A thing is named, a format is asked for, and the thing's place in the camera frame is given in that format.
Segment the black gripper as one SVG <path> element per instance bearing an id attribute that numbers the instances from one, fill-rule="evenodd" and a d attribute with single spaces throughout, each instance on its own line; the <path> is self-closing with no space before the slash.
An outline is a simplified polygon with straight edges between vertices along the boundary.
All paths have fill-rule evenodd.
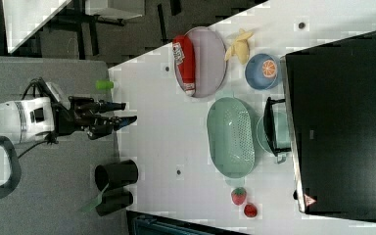
<path id="1" fill-rule="evenodd" d="M 95 101 L 93 98 L 69 97 L 70 107 L 67 109 L 61 102 L 52 102 L 55 129 L 50 133 L 50 140 L 60 136 L 71 135 L 76 131 L 84 131 L 90 140 L 95 140 L 118 131 L 137 120 L 133 117 L 103 117 L 103 113 L 123 111 L 125 103 Z"/>

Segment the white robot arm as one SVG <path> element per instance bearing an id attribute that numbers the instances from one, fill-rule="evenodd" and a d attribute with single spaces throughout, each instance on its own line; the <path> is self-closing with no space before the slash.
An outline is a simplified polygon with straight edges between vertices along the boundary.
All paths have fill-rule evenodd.
<path id="1" fill-rule="evenodd" d="M 105 116 L 106 112 L 124 108 L 124 103 L 103 101 L 65 106 L 48 97 L 0 103 L 0 159 L 6 158 L 9 164 L 5 168 L 9 176 L 0 183 L 0 199 L 10 195 L 21 181 L 17 145 L 53 144 L 59 137 L 77 131 L 86 132 L 91 140 L 107 136 L 137 120 L 136 116 Z"/>

